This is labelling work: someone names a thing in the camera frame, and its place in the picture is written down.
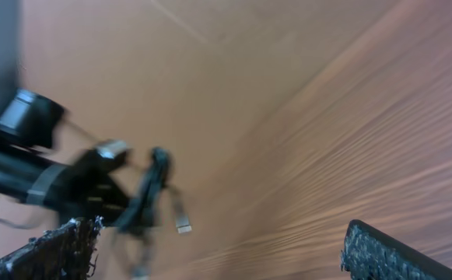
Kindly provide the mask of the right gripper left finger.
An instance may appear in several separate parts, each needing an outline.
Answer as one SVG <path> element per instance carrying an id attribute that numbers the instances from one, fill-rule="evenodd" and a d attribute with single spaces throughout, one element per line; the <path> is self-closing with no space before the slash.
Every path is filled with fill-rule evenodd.
<path id="1" fill-rule="evenodd" d="M 0 280 L 86 280 L 94 275 L 103 218 L 70 219 L 0 258 Z"/>

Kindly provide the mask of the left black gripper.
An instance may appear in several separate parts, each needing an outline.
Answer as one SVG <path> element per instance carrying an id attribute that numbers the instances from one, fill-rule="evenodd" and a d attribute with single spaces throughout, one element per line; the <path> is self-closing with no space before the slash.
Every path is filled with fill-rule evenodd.
<path id="1" fill-rule="evenodd" d="M 125 166 L 129 151 L 113 158 L 103 157 L 98 150 L 84 151 L 61 175 L 62 183 L 55 195 L 58 222 L 70 219 L 101 217 L 105 226 L 112 226 L 128 207 L 129 196 L 110 176 Z"/>

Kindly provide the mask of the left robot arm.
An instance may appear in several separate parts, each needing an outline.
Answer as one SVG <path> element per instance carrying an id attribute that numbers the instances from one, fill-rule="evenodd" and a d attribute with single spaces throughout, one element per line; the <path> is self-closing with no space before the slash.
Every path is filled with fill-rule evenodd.
<path id="1" fill-rule="evenodd" d="M 0 194 L 56 211 L 60 219 L 119 226 L 128 196 L 110 177 L 130 152 L 121 140 L 100 142 L 70 164 L 44 158 L 65 109 L 19 85 L 17 1 L 0 1 Z"/>

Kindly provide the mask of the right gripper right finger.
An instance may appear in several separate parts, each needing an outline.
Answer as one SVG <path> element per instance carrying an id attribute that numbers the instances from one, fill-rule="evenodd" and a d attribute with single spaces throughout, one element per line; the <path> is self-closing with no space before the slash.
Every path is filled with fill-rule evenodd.
<path id="1" fill-rule="evenodd" d="M 452 269 L 353 219 L 345 234 L 340 269 L 352 280 L 452 280 Z"/>

